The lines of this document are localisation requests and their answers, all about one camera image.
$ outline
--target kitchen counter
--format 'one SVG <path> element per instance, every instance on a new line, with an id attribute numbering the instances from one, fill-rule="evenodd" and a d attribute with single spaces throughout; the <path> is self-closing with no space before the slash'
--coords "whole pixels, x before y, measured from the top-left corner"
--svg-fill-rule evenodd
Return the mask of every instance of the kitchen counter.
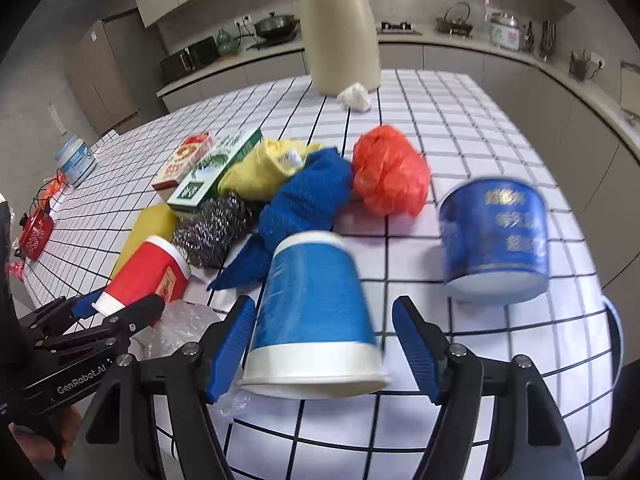
<path id="1" fill-rule="evenodd" d="M 445 34 L 439 34 L 433 30 L 433 27 L 414 25 L 414 29 L 421 32 L 422 35 L 379 34 L 378 41 L 380 43 L 413 43 L 463 48 L 513 59 L 534 66 L 567 88 L 595 113 L 597 113 L 625 141 L 625 144 L 634 153 L 636 159 L 640 160 L 640 131 L 628 122 L 628 114 L 620 108 L 620 104 L 616 102 L 615 99 L 611 98 L 596 83 L 589 80 L 579 82 L 570 76 L 568 73 L 568 65 L 560 66 L 558 63 L 545 63 L 531 54 L 512 52 L 510 50 L 497 47 L 490 43 L 487 34 L 476 34 L 473 38 L 457 38 L 455 36 L 450 37 Z M 188 75 L 187 77 L 170 83 L 162 88 L 157 95 L 158 97 L 162 97 L 182 88 L 183 86 L 187 86 L 216 73 L 224 72 L 225 70 L 229 70 L 236 66 L 242 66 L 268 57 L 302 51 L 304 50 L 304 47 L 305 45 L 301 38 L 290 43 L 281 44 L 263 50 L 245 50 L 238 56 L 215 62 Z"/>
<path id="2" fill-rule="evenodd" d="M 564 195 L 528 140 L 468 75 L 383 70 L 373 103 L 364 114 L 347 112 L 335 98 L 316 92 L 309 76 L 299 76 L 209 98 L 100 142 L 98 167 L 78 189 L 55 196 L 55 229 L 40 259 L 27 261 L 25 286 L 33 301 L 41 305 L 61 295 L 85 294 L 110 280 L 140 210 L 159 201 L 151 179 L 185 136 L 205 128 L 215 134 L 260 126 L 267 137 L 318 140 L 351 158 L 363 133 L 382 121 L 391 123 L 425 154 L 432 170 L 421 215 L 377 218 L 354 202 L 334 224 L 354 255 L 384 351 L 388 386 L 347 399 L 251 396 L 233 424 L 214 417 L 229 465 L 238 478 L 258 480 L 318 478 L 319 464 L 323 478 L 360 479 L 367 470 L 369 480 L 386 480 L 389 471 L 398 480 L 411 479 L 439 408 L 418 391 L 394 332 L 390 306 L 403 294 L 479 356 L 509 360 L 528 354 L 585 459 L 607 439 L 612 354 L 590 250 Z M 453 186 L 484 174 L 526 179 L 550 208 L 549 292 L 527 303 L 458 304 L 444 293 L 438 204 Z M 241 245 L 232 248 L 225 265 Z M 208 304 L 222 317 L 242 293 L 259 306 L 262 285 L 210 294 L 206 286 L 215 273 L 195 272 L 184 299 Z M 80 323 L 95 326 L 101 319 L 96 315 Z M 493 404 L 493 397 L 482 399 L 467 480 L 480 478 Z M 156 402 L 156 424 L 160 446 L 173 452 L 165 401 Z"/>

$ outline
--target bottle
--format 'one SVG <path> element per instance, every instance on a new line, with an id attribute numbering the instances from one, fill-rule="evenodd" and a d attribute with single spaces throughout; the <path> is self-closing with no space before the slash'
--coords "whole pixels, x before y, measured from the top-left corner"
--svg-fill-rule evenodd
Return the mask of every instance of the bottle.
<path id="1" fill-rule="evenodd" d="M 527 33 L 524 35 L 524 47 L 523 50 L 527 54 L 533 54 L 533 49 L 535 47 L 536 38 L 533 36 L 533 24 L 529 22 L 529 27 L 527 27 Z"/>
<path id="2" fill-rule="evenodd" d="M 369 0 L 300 0 L 313 86 L 335 96 L 354 83 L 380 86 L 378 35 Z"/>

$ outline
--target wall outlet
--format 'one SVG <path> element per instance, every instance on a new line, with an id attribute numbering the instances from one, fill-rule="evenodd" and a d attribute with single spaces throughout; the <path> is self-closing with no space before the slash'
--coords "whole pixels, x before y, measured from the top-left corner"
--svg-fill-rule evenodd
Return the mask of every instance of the wall outlet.
<path id="1" fill-rule="evenodd" d="M 595 66 L 598 66 L 600 63 L 602 63 L 602 68 L 604 68 L 604 67 L 605 67 L 605 65 L 606 65 L 606 63 L 605 63 L 605 61 L 604 61 L 604 58 L 603 58 L 600 54 L 598 54 L 598 53 L 596 53 L 596 52 L 592 52 L 592 53 L 591 53 L 591 62 L 592 62 Z"/>

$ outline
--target blue ceramic cup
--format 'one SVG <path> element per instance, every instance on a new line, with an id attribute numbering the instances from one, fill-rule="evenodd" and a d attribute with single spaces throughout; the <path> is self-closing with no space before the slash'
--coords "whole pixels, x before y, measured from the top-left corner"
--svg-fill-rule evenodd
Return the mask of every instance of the blue ceramic cup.
<path id="1" fill-rule="evenodd" d="M 293 399 L 384 388 L 382 360 L 353 258 L 333 233 L 311 231 L 276 248 L 242 387 Z"/>
<path id="2" fill-rule="evenodd" d="M 546 204 L 533 186 L 501 176 L 465 182 L 444 198 L 439 219 L 452 298 L 507 304 L 546 291 Z"/>

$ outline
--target blue gripper pad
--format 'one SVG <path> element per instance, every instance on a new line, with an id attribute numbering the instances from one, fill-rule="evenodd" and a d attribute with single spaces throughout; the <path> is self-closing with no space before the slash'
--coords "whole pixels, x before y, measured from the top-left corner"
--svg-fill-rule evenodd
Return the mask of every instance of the blue gripper pad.
<path id="1" fill-rule="evenodd" d="M 427 395 L 431 402 L 437 404 L 442 395 L 442 389 L 438 383 L 438 363 L 411 319 L 407 306 L 402 303 L 401 298 L 394 301 L 391 316 L 396 335 L 411 372 L 414 374 L 418 389 Z"/>
<path id="2" fill-rule="evenodd" d="M 238 370 L 242 353 L 247 348 L 254 331 L 255 316 L 254 300 L 247 297 L 240 314 L 228 330 L 222 347 L 211 362 L 211 378 L 206 389 L 210 402 L 217 402 L 221 395 L 228 392 Z"/>
<path id="3" fill-rule="evenodd" d="M 71 314 L 75 318 L 87 319 L 88 317 L 98 314 L 93 305 L 104 291 L 105 287 L 89 292 L 85 296 L 80 296 L 76 301 L 76 305 L 71 309 Z"/>

